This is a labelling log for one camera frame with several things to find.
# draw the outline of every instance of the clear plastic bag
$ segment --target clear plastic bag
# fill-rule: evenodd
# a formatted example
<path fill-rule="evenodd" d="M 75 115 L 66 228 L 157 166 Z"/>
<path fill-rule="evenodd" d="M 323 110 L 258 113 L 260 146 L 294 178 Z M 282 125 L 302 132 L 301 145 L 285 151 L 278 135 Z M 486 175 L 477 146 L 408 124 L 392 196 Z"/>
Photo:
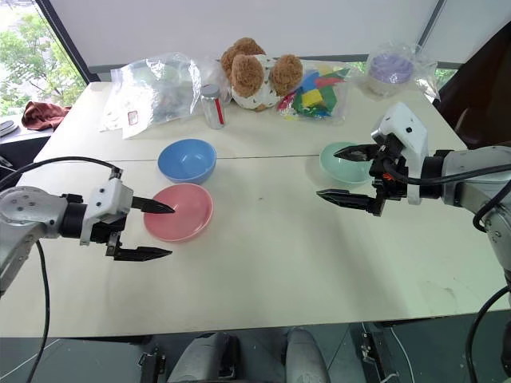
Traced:
<path fill-rule="evenodd" d="M 113 88 L 100 130 L 122 129 L 130 138 L 149 126 L 201 114 L 200 88 L 220 87 L 222 101 L 231 100 L 228 79 L 220 63 L 166 53 L 133 62 L 111 72 Z"/>
<path fill-rule="evenodd" d="M 389 42 L 367 58 L 364 84 L 381 97 L 417 86 L 428 97 L 439 98 L 437 64 L 422 53 L 420 45 Z"/>
<path fill-rule="evenodd" d="M 302 63 L 302 82 L 277 104 L 277 112 L 287 120 L 314 118 L 336 124 L 344 122 L 351 82 L 360 78 L 361 73 L 343 62 Z"/>

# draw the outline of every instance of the colorful foam blocks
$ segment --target colorful foam blocks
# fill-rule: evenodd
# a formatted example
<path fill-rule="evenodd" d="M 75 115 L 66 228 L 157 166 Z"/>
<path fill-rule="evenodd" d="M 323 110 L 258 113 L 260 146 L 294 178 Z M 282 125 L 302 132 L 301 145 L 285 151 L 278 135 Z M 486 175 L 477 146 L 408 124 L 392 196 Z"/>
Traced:
<path fill-rule="evenodd" d="M 309 108 L 322 103 L 323 97 L 321 96 L 321 92 L 317 89 L 312 89 L 302 94 L 302 105 L 304 108 Z"/>
<path fill-rule="evenodd" d="M 303 93 L 309 92 L 310 90 L 316 89 L 315 79 L 319 77 L 318 72 L 312 72 L 309 74 L 305 74 L 305 77 L 302 80 L 302 84 L 300 88 Z"/>

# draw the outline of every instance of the red stripe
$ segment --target red stripe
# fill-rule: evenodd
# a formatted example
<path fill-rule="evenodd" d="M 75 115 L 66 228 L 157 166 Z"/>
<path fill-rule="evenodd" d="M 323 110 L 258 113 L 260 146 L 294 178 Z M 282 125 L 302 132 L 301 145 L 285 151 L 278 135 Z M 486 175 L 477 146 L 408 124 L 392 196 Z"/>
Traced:
<path fill-rule="evenodd" d="M 220 107 L 220 100 L 215 99 L 216 111 L 218 112 L 218 120 L 221 124 L 224 124 L 224 116 L 222 116 L 222 108 Z"/>

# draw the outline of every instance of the brown cloth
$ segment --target brown cloth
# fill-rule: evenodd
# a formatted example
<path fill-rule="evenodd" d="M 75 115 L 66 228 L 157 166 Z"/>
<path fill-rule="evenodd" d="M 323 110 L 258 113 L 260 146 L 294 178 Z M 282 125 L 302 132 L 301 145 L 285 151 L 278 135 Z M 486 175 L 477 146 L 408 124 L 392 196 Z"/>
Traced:
<path fill-rule="evenodd" d="M 47 102 L 29 101 L 23 113 L 22 124 L 30 130 L 56 129 L 70 109 L 70 106 L 62 108 Z"/>

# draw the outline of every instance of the white wall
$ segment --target white wall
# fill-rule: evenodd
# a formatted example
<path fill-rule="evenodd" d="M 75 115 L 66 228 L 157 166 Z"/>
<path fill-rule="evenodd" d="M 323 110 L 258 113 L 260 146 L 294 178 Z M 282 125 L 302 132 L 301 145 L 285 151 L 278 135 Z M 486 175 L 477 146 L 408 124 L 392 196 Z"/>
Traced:
<path fill-rule="evenodd" d="M 279 56 L 416 42 L 436 0 L 51 0 L 88 66 L 169 51 L 219 57 L 249 36 Z"/>
<path fill-rule="evenodd" d="M 511 0 L 447 0 L 424 51 L 438 61 L 465 62 L 511 21 Z"/>

